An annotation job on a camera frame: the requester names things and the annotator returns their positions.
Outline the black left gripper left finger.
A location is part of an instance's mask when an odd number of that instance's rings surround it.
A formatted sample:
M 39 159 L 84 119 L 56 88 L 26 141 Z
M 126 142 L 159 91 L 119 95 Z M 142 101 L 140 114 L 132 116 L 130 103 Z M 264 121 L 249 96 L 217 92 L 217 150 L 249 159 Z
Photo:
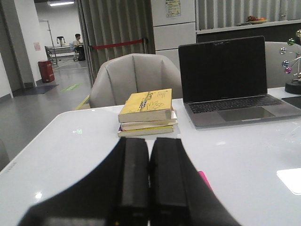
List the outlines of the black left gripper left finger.
M 149 153 L 144 139 L 125 138 L 113 226 L 145 226 L 149 207 Z

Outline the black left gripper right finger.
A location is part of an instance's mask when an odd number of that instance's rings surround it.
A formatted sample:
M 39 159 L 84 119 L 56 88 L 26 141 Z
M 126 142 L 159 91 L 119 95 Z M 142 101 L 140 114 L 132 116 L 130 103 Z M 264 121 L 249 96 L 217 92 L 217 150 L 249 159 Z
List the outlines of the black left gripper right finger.
M 194 226 L 189 201 L 188 169 L 179 139 L 158 137 L 150 157 L 150 223 L 152 226 Z

